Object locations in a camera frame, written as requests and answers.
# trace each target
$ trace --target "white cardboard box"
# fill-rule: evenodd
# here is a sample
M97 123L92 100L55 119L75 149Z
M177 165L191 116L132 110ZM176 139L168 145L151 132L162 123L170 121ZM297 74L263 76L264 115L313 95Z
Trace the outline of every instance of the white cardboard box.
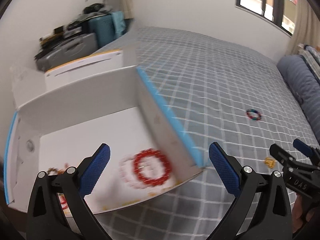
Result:
M62 85L17 108L4 160L7 204L27 212L39 171L78 166L101 143L110 146L111 158L85 197L94 214L151 199L203 170L202 154L146 73L129 66ZM148 148L167 156L172 175L165 185L135 189L121 178L119 161Z
M123 51L120 49L83 57L45 72L46 89L51 91L82 78L117 69L119 66L123 66Z

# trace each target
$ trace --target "white wall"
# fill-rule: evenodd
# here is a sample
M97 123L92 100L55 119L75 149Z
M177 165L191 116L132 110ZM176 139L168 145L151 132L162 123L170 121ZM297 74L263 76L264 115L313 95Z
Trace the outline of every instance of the white wall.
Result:
M11 66L36 68L39 38L102 0L13 0L0 20L0 160L14 112Z
M231 41L278 61L290 37L272 24L235 7L236 0L133 0L143 25L182 29Z

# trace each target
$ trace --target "stack of items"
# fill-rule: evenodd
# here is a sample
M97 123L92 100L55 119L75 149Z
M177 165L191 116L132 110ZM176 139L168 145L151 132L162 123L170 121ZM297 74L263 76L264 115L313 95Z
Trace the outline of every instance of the stack of items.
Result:
M40 38L41 51L35 56L38 70L46 72L70 61L86 57L119 38L125 29L123 12L93 4L68 25Z

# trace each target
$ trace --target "scattered crumbs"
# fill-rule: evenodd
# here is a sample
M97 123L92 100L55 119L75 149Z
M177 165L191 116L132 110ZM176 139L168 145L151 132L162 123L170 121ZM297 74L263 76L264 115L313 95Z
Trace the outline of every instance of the scattered crumbs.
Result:
M171 187L165 187L165 188L163 188L161 191L162 192L165 192L165 191L167 191L167 190L170 190L170 189L172 189L174 186L171 186Z
M149 192L148 193L149 197L155 197L155 196L158 196L158 195L159 195L158 193L154 193L154 192Z
M175 186L178 186L178 185L180 185L181 183L182 183L182 181L181 181L181 180L177 180L177 182L176 182Z
M51 173L53 173L54 175L56 175L56 174L60 175L60 174L64 173L67 168L69 168L69 164L65 163L64 169L58 170L57 168L49 168L47 170L47 173L48 173L48 175L50 175Z
M135 200L132 200L132 201L125 202L121 206L131 205L131 204L139 202L139 201L141 201L141 199L135 199Z
M268 168L273 169L276 165L276 160L270 157L264 159L264 164L268 166Z

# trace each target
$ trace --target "blue suitcase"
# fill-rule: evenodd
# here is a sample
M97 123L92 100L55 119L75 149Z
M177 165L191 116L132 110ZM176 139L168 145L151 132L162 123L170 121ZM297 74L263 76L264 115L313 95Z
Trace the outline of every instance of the blue suitcase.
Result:
M115 27L112 16L103 15L88 20L90 33L95 33L98 43L98 49L115 40Z

